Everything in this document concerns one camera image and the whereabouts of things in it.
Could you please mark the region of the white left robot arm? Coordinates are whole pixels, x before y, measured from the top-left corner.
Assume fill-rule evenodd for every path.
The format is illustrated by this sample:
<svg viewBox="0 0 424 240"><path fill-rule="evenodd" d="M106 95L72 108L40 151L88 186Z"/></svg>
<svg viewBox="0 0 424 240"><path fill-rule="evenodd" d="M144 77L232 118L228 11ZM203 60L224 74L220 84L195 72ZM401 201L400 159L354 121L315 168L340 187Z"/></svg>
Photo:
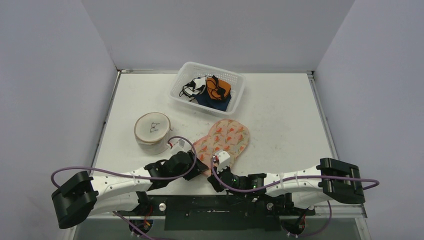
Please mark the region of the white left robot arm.
<svg viewBox="0 0 424 240"><path fill-rule="evenodd" d="M189 181L208 169L191 150L128 173L103 170L104 176L91 176L87 167L80 167L51 195L58 226L68 229L89 216L112 211L144 215L149 210L146 192L164 188L179 178Z"/></svg>

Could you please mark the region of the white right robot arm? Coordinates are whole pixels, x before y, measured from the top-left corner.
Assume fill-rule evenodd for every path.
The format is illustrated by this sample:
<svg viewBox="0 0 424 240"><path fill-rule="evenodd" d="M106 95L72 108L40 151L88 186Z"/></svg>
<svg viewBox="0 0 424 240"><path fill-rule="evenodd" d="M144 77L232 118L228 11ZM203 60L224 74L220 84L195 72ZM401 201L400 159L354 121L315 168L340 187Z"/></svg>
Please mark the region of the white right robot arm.
<svg viewBox="0 0 424 240"><path fill-rule="evenodd" d="M334 200L356 205L365 202L359 167L336 160L322 158L319 164L304 170L282 173L256 173L238 176L222 161L213 167L207 178L213 189L220 193L228 190L242 197L283 199L282 207L290 215L317 203Z"/></svg>

